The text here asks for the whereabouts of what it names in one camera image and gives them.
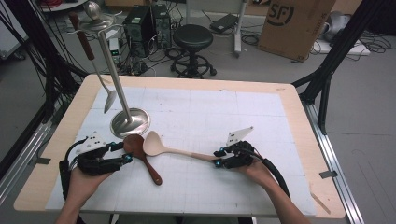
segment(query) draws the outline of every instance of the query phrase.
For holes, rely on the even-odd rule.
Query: stool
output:
[[[186,50],[189,54],[177,57],[171,65],[171,71],[177,72],[177,77],[200,77],[210,70],[210,75],[214,76],[217,71],[213,68],[209,61],[196,53],[201,49],[209,47],[213,42],[213,35],[205,27],[187,24],[175,30],[173,40],[182,49]],[[184,57],[189,57],[188,61],[183,60]],[[177,64],[185,67],[183,70],[177,68]]]

